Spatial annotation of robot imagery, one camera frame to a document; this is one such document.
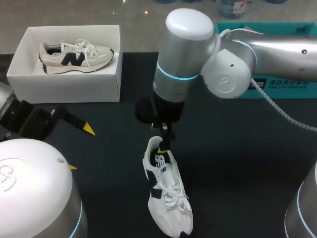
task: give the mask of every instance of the shoe sole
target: shoe sole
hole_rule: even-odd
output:
[[[104,63],[101,63],[99,65],[95,65],[95,66],[92,66],[92,69],[94,70],[91,70],[89,67],[81,67],[81,66],[73,66],[73,65],[66,65],[66,66],[46,66],[41,57],[39,56],[39,59],[41,61],[41,63],[43,64],[43,70],[46,74],[62,74],[62,73],[67,73],[67,72],[72,72],[72,71],[79,71],[79,72],[82,72],[82,73],[92,73],[92,72],[95,72],[95,71],[99,71],[103,68],[105,68],[107,66],[107,64],[113,60],[113,56],[112,58],[107,61],[107,62],[104,62]]]
[[[145,167],[145,158],[142,160],[142,163],[143,163],[143,168],[144,168],[145,176],[146,176],[147,179],[149,180],[148,173],[147,173],[147,169],[146,169],[146,167]],[[156,221],[155,221],[155,219],[154,219],[155,216],[154,216],[154,214],[153,214],[153,212],[152,212],[152,210],[151,210],[151,204],[152,204],[152,203],[151,203],[151,195],[152,195],[152,193],[150,192],[150,198],[149,198],[149,201],[148,201],[148,208],[149,208],[150,214],[151,214],[151,216],[152,216],[154,222],[156,223]],[[156,223],[156,224],[157,224],[158,228],[160,228],[160,230],[161,230],[162,232],[164,232],[163,229],[162,229],[162,227],[160,227],[158,223]]]

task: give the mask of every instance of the white sneaker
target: white sneaker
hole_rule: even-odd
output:
[[[161,141],[159,136],[152,137],[143,159],[151,187],[148,207],[154,221],[166,235],[184,237],[193,230],[193,212],[171,151],[158,153]]]
[[[70,71],[90,73],[104,68],[113,58],[114,51],[108,47],[94,46],[85,40],[76,44],[61,43],[40,45],[40,60],[47,74]]]

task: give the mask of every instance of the blue led ring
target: blue led ring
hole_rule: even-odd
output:
[[[163,74],[165,74],[167,77],[170,77],[170,78],[173,78],[173,79],[177,79],[177,80],[191,80],[191,79],[194,79],[194,78],[196,78],[196,77],[198,76],[198,74],[197,74],[196,76],[190,77],[190,78],[180,78],[180,77],[175,77],[175,76],[173,76],[173,75],[170,75],[170,74],[166,73],[166,72],[159,66],[159,63],[158,63],[158,68],[159,68],[159,70],[160,70]]]

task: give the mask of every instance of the cable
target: cable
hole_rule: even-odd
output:
[[[275,110],[277,110],[289,122],[303,128],[303,129],[312,130],[312,131],[317,132],[317,127],[303,124],[303,123],[291,118],[289,115],[287,115],[287,113],[285,111],[283,111],[275,102],[273,102],[273,100],[260,88],[260,86],[256,83],[256,81],[253,78],[251,78],[251,83],[257,89],[257,91],[259,93],[261,93],[261,95],[275,108]]]

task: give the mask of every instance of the bottle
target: bottle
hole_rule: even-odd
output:
[[[242,17],[247,11],[247,0],[217,0],[218,10],[227,18]]]

